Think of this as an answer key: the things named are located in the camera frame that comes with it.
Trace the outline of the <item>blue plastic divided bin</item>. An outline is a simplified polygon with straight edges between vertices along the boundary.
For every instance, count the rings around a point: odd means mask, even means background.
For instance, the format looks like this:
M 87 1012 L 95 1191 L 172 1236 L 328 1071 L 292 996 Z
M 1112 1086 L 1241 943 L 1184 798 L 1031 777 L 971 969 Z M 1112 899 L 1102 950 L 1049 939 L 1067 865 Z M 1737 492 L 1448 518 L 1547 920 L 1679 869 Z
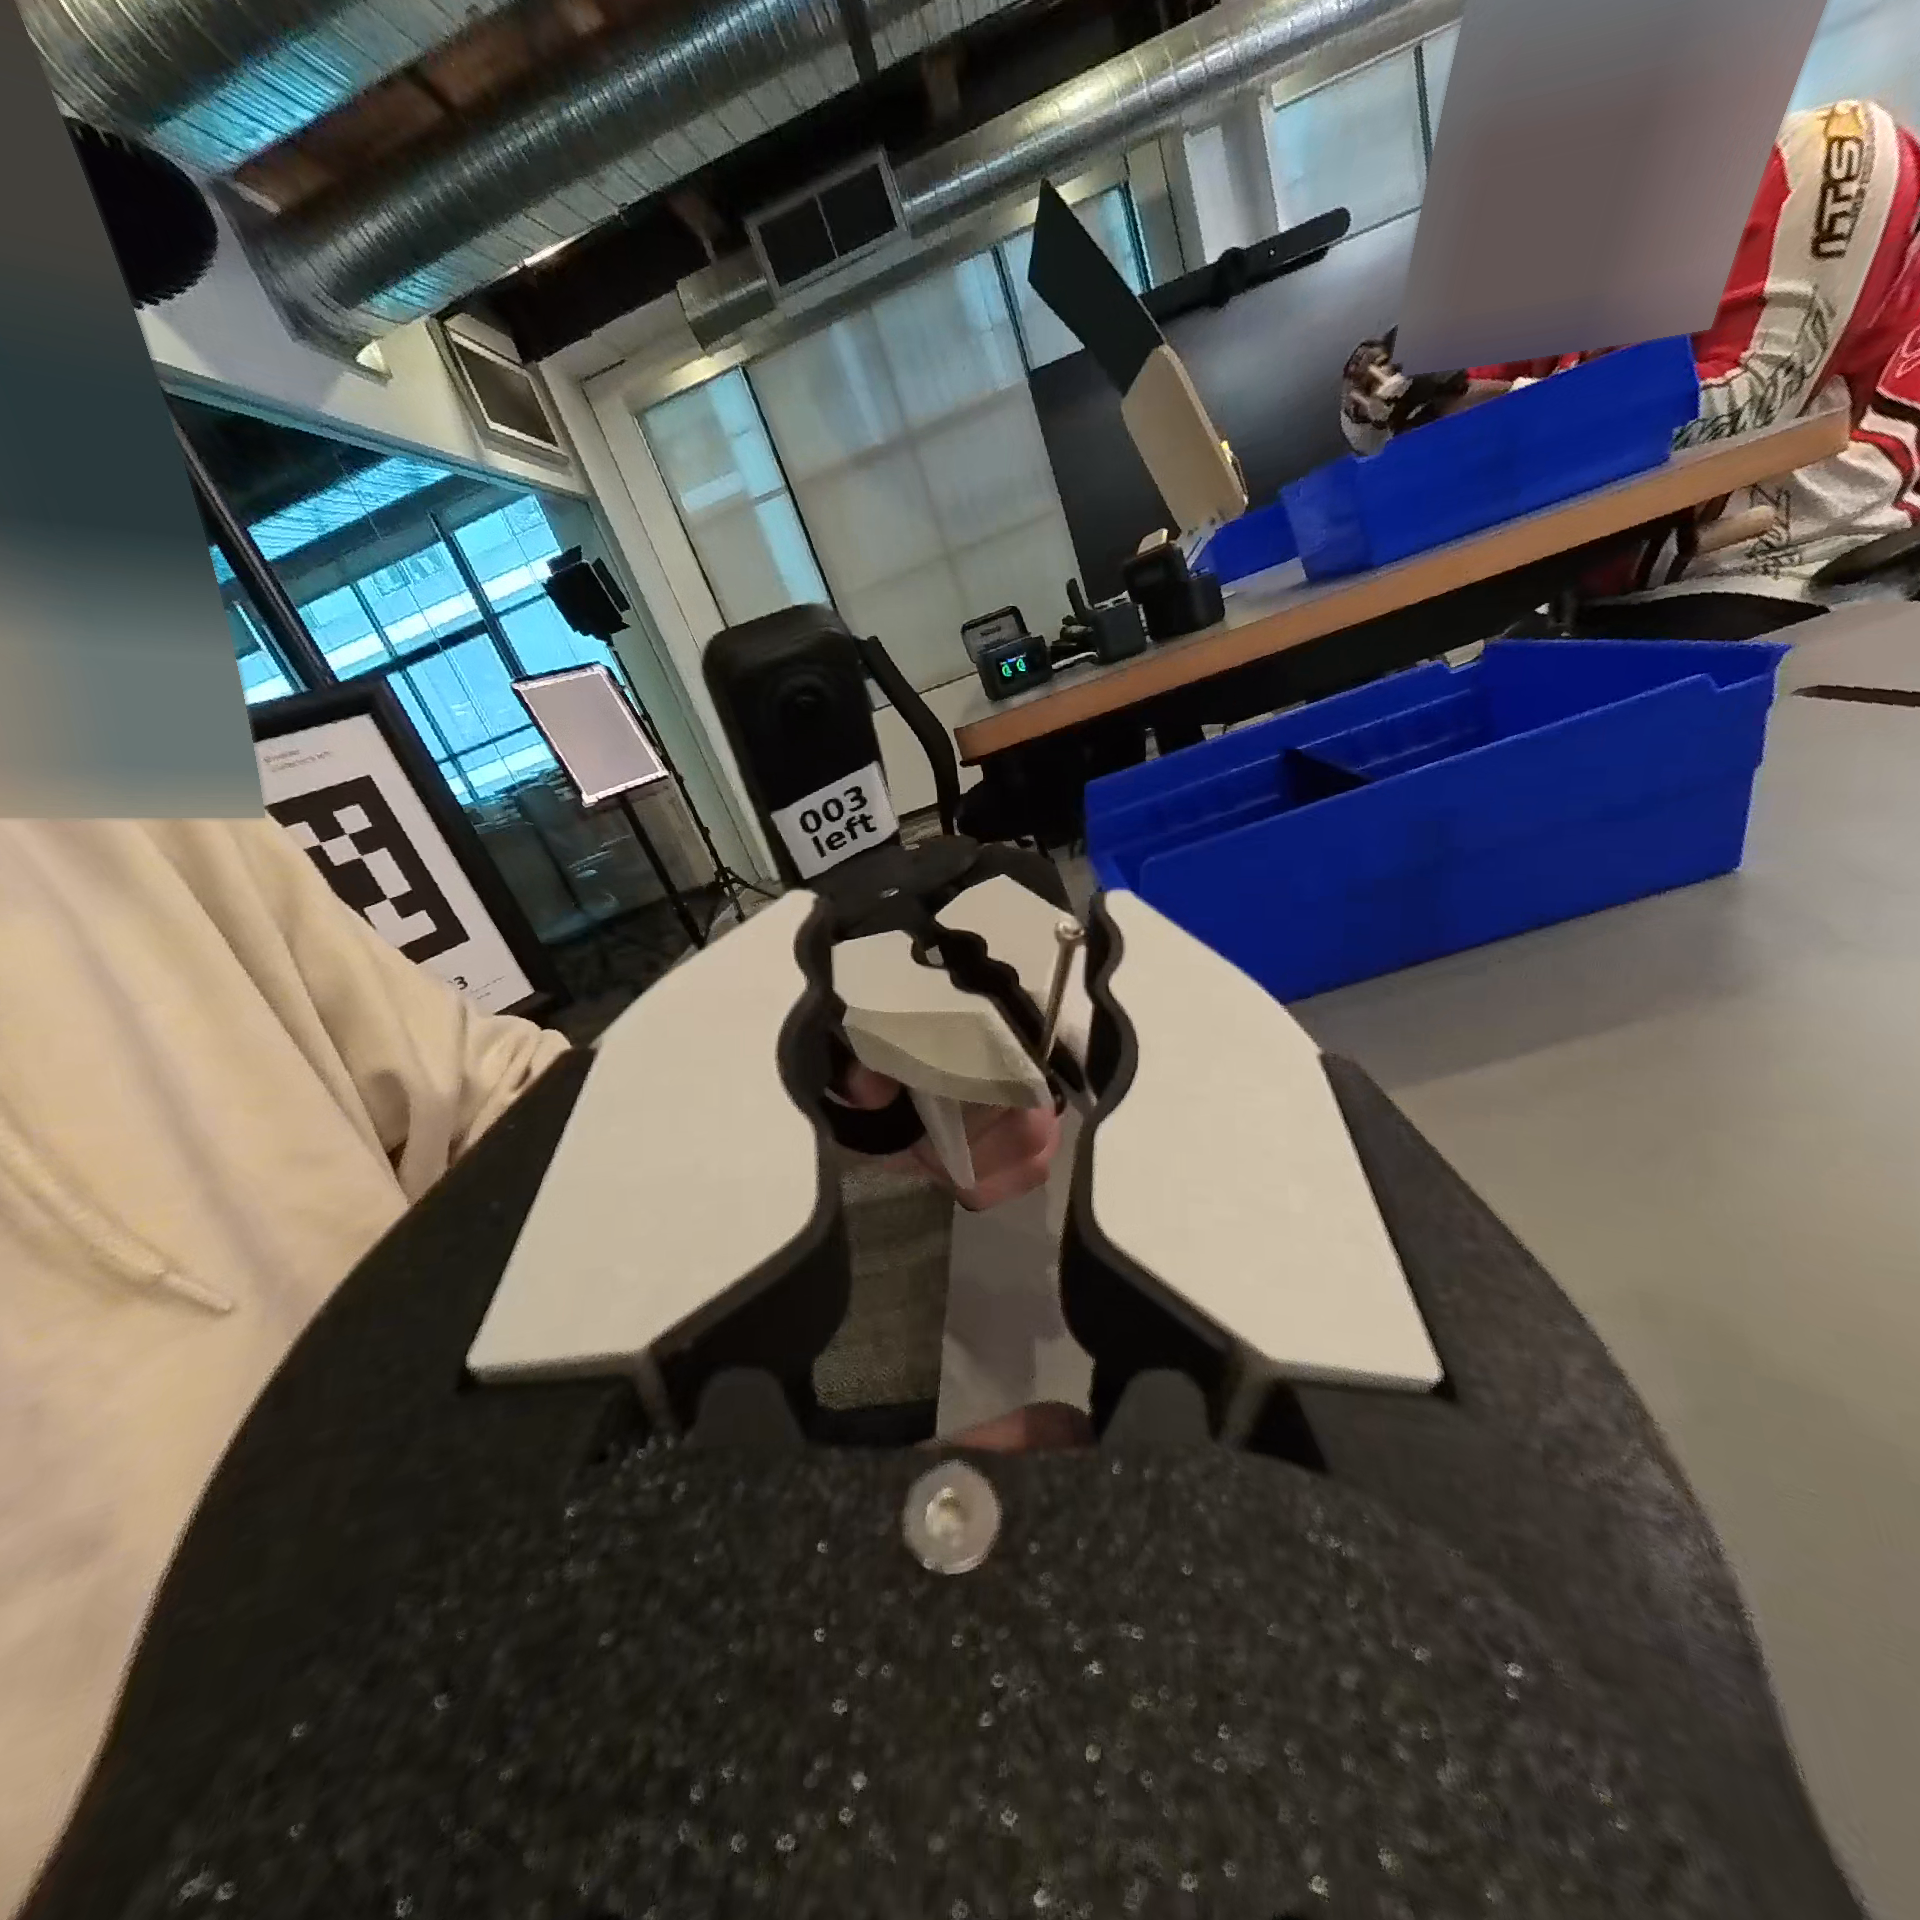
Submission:
M 1095 883 L 1305 1001 L 1735 872 L 1788 646 L 1490 640 L 1088 783 Z

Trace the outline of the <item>black office chair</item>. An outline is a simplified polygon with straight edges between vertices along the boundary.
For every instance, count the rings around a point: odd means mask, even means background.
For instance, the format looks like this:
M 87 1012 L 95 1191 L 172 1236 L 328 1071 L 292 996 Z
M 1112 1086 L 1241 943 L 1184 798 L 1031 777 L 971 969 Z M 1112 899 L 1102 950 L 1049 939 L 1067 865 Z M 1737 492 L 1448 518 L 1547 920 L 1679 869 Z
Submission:
M 1830 605 L 1918 600 L 1918 525 L 1852 547 L 1812 576 L 1811 589 Z

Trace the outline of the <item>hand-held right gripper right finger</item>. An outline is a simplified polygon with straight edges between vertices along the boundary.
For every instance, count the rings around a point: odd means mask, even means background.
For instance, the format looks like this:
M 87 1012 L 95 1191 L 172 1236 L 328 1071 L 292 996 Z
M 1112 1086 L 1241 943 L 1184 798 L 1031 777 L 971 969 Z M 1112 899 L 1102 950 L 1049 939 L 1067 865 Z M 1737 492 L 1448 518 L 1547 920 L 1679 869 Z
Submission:
M 1441 1389 L 1329 1063 L 1287 1005 L 1124 889 L 1091 904 L 1087 981 L 1062 1297 L 1095 1427 L 1154 1373 L 1232 1441 L 1283 1387 Z

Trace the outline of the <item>black charger box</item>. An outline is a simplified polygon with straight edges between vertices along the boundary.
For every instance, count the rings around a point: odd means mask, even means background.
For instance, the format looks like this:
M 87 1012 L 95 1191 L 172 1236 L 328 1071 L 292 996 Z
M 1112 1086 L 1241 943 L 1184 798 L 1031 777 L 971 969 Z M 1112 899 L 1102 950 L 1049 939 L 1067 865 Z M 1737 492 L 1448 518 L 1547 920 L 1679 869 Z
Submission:
M 1178 544 L 1134 552 L 1121 579 L 1152 643 L 1207 633 L 1225 616 L 1219 576 L 1194 567 Z

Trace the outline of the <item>large blue plastic bin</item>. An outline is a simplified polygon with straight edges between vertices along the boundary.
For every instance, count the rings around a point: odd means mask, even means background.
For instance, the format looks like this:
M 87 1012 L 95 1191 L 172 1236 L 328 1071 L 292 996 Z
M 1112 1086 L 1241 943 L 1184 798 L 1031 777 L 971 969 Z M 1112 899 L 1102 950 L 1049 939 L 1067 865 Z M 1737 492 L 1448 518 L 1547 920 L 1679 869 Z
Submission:
M 1320 584 L 1401 561 L 1662 465 L 1697 407 L 1694 344 L 1681 334 L 1326 463 L 1281 496 L 1303 576 Z

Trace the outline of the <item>person's cream sweater torso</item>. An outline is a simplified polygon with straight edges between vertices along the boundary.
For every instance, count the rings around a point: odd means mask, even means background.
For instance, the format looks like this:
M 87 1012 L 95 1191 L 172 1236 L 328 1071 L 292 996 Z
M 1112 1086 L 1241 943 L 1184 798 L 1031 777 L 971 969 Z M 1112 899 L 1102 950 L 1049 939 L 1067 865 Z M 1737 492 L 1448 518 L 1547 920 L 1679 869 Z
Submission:
M 4 820 L 4 1916 L 262 1387 L 568 1053 L 391 948 L 271 819 Z

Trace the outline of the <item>black case green display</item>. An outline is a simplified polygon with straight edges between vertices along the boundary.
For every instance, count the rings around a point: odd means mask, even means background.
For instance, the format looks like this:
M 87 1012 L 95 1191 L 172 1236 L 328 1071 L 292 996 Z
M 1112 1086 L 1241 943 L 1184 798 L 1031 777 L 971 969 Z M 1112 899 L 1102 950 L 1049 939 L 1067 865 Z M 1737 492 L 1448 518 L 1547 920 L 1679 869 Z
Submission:
M 1028 630 L 1018 605 L 963 621 L 961 640 L 990 704 L 1009 704 L 1049 683 L 1049 643 Z

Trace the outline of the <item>black monitor screen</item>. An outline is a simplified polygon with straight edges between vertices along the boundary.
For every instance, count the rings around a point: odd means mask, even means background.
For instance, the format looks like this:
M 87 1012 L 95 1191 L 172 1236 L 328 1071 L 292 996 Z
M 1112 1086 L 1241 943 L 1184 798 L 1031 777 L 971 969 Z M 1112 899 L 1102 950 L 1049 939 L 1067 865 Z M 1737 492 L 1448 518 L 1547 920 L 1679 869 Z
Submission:
M 1398 321 L 1417 224 L 1417 211 L 1407 211 L 1220 309 L 1202 303 L 1162 321 L 1232 445 L 1256 509 L 1346 453 L 1340 374 L 1355 342 Z M 1038 368 L 1028 390 L 1079 583 L 1092 599 L 1113 597 L 1139 539 L 1169 524 L 1162 496 L 1088 351 Z

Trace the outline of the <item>silver ventilation duct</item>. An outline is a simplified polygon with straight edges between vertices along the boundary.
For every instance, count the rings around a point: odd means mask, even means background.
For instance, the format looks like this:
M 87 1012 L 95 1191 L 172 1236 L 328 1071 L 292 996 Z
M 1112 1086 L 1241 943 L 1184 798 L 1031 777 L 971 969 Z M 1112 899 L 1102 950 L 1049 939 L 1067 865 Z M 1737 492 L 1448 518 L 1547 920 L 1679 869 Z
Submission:
M 368 175 L 266 211 L 241 173 L 512 5 L 18 5 L 60 110 L 147 143 L 232 204 L 280 320 L 343 359 L 568 248 L 692 173 L 954 47 L 1012 5 L 647 5 L 409 134 Z M 1210 5 L 1194 20 L 910 159 L 897 204 L 942 232 L 1199 126 L 1448 32 L 1464 5 Z

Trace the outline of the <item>wooden display board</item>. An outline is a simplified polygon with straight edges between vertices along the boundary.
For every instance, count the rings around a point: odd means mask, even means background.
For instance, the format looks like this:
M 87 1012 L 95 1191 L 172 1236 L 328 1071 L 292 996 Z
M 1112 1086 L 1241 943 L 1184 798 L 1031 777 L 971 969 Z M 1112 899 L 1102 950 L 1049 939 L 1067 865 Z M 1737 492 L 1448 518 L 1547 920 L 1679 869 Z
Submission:
M 1231 443 L 1183 356 L 1055 182 L 1043 181 L 1026 284 L 1092 356 L 1176 536 L 1211 535 L 1249 509 Z

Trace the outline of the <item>white light panel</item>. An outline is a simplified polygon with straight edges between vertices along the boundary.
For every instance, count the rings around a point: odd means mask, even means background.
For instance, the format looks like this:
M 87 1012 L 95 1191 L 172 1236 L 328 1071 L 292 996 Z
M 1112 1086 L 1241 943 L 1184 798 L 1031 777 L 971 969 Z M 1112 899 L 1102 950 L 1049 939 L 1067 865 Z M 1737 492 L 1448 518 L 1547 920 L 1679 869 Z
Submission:
M 583 809 L 670 783 L 672 767 L 632 693 L 603 662 L 512 681 Z

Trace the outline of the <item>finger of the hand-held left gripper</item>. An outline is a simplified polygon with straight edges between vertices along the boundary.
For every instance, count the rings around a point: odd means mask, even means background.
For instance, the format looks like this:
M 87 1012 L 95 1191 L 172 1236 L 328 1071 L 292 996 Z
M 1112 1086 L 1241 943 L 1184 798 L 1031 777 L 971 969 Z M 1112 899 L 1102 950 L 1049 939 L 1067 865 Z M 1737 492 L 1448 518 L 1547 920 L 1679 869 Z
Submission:
M 1052 1057 L 1041 1055 L 1043 1001 L 1055 961 L 1055 926 L 1074 917 L 1018 880 L 984 880 L 932 915 L 930 948 L 954 985 L 992 1007 L 1026 1061 L 1056 1091 L 1087 1086 L 1087 950 L 1083 990 Z
M 985 991 L 914 955 L 903 932 L 832 948 L 832 991 L 856 1057 L 902 1088 L 1001 1110 L 1052 1108 L 1055 1088 Z

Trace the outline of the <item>wooden office desk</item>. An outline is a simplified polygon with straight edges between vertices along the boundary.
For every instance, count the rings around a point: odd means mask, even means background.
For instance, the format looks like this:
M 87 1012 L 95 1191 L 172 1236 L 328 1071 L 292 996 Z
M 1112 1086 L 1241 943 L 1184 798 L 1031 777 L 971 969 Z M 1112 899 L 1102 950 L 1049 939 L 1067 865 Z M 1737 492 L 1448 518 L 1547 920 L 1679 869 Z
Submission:
M 1577 569 L 1591 567 L 1594 552 L 1610 542 L 1635 536 L 1714 496 L 1834 456 L 1849 441 L 1849 430 L 1849 411 L 1830 407 L 1737 438 L 1682 448 L 1658 468 L 1394 565 L 1330 583 L 1252 587 L 1214 629 L 1152 645 L 1123 662 L 1074 667 L 1012 701 L 977 697 L 952 727 L 955 755 L 964 766 L 984 766 L 1046 735 L 1302 651 L 1532 565 L 1572 555 Z

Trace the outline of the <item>black patterned marker sign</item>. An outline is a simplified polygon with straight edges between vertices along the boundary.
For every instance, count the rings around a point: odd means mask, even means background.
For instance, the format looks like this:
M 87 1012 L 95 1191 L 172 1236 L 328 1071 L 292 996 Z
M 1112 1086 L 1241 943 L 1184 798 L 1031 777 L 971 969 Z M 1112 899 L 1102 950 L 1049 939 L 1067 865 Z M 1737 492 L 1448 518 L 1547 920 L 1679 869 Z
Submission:
M 522 902 L 380 681 L 254 704 L 248 719 L 267 816 L 372 932 L 483 1012 L 563 1005 Z

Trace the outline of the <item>black studio light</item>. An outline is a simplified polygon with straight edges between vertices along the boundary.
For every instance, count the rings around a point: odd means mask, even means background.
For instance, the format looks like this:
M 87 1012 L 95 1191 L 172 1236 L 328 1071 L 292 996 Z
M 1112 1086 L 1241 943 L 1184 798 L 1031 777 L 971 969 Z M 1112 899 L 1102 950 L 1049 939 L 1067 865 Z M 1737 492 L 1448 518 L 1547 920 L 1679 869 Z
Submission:
M 591 640 L 612 643 L 632 627 L 634 603 L 609 565 L 591 559 L 582 547 L 559 552 L 546 565 L 544 593 L 568 627 Z

